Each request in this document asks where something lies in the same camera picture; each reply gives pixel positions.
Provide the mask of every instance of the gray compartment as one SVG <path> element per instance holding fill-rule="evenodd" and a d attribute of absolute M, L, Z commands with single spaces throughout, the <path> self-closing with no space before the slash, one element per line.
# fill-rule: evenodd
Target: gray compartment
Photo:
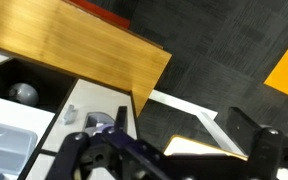
<path fill-rule="evenodd" d="M 34 132 L 0 124 L 0 173 L 19 175 L 36 141 Z"/>

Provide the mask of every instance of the red object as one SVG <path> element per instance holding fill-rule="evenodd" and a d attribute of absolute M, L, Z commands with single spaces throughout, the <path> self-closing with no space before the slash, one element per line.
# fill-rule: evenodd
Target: red object
<path fill-rule="evenodd" d="M 122 26 L 126 29 L 130 26 L 130 21 L 128 19 L 125 19 L 123 17 L 120 17 L 110 11 L 107 11 L 95 4 L 92 4 L 86 0 L 69 0 L 71 3 L 74 3 L 78 5 L 79 7 L 82 7 L 85 10 L 88 10 L 99 17 L 101 17 L 104 20 L 110 21 L 112 23 L 115 23 L 119 26 Z"/>

